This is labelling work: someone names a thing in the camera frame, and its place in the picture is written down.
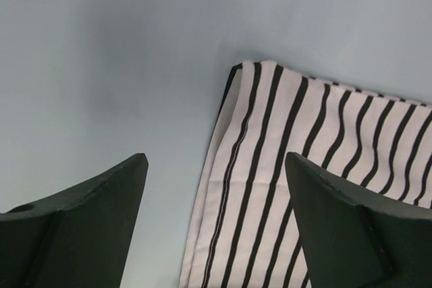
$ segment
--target gray background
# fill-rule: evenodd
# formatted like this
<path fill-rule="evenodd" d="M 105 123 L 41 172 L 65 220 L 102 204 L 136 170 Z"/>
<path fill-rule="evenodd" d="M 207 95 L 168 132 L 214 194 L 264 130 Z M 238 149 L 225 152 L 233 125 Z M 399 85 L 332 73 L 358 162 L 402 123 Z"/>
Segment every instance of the gray background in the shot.
<path fill-rule="evenodd" d="M 0 210 L 134 152 L 150 170 L 123 288 L 172 288 L 231 65 L 432 102 L 431 0 L 0 0 Z"/>

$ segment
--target black and white striped cloth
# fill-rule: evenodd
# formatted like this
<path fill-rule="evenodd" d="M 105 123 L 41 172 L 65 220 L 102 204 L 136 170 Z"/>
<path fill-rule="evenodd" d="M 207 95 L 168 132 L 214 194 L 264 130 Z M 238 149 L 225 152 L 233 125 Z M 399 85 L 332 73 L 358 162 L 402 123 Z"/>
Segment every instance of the black and white striped cloth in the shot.
<path fill-rule="evenodd" d="M 233 68 L 202 172 L 180 288 L 310 287 L 286 152 L 431 208 L 432 109 L 272 61 Z"/>

